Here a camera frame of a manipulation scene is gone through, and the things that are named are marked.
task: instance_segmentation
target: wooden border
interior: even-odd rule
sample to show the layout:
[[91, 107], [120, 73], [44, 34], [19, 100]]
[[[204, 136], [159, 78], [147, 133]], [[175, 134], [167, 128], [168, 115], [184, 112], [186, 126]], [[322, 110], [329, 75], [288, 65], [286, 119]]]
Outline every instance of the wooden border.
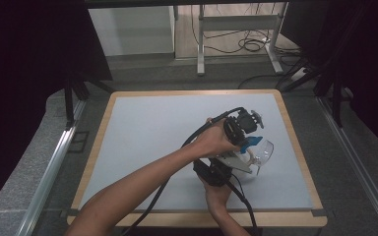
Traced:
[[[117, 97], [130, 96], [175, 96], [175, 95], [214, 95], [214, 94], [257, 94], [271, 93], [274, 95], [278, 104], [279, 111], [289, 135], [293, 150], [295, 152], [300, 170], [307, 185], [309, 195], [313, 204], [312, 209], [323, 209], [321, 200], [315, 188], [312, 176], [306, 164], [299, 141], [294, 132], [290, 118], [287, 114], [284, 101], [278, 90], [275, 89], [238, 89], [238, 90], [158, 90], [158, 91], [118, 91], [111, 95], [106, 106], [99, 130], [94, 140], [87, 166], [83, 173], [81, 182], [73, 200], [71, 209], [78, 209], [84, 192], [91, 180], [95, 163], [100, 151], [103, 137], [111, 117], [112, 109]], [[140, 216], [140, 213], [130, 213], [122, 219], [118, 226], [130, 226]], [[241, 226], [251, 226], [251, 219], [248, 212], [232, 212], [232, 217]], [[310, 210], [302, 211], [260, 211], [255, 212], [257, 224], [260, 227], [323, 227], [327, 224], [327, 216], [313, 216]], [[68, 216], [67, 221], [70, 224], [75, 216]], [[216, 222], [206, 212], [184, 212], [184, 213], [150, 213], [141, 223], [140, 226], [165, 226], [165, 227], [218, 227]]]

